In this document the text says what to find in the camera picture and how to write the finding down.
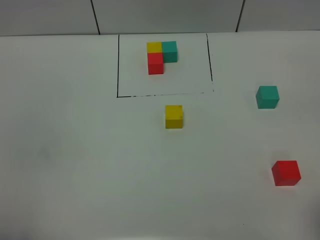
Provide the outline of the template yellow cube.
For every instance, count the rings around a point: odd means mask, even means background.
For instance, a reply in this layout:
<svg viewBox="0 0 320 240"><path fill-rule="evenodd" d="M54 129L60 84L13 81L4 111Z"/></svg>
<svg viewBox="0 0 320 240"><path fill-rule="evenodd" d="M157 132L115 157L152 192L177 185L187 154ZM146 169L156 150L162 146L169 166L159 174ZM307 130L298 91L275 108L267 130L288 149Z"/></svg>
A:
<svg viewBox="0 0 320 240"><path fill-rule="evenodd" d="M146 46L147 46L147 53L148 54L163 52L162 42L147 42Z"/></svg>

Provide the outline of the template teal cube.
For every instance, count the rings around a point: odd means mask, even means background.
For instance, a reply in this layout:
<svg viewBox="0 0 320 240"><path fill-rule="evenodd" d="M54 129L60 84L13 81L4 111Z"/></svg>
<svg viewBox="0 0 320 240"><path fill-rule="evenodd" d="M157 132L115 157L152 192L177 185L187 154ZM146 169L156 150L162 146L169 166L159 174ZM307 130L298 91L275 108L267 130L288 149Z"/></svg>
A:
<svg viewBox="0 0 320 240"><path fill-rule="evenodd" d="M164 63L176 63L178 61L178 48L176 41L162 42L162 55Z"/></svg>

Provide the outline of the template red cube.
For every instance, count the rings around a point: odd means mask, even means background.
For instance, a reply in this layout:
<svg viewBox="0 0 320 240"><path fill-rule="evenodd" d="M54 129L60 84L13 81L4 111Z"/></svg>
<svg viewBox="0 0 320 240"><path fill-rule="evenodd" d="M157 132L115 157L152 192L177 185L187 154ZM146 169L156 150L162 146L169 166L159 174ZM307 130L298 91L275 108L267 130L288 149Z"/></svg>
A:
<svg viewBox="0 0 320 240"><path fill-rule="evenodd" d="M148 53L147 65L149 75L160 75L164 73L164 59L162 52Z"/></svg>

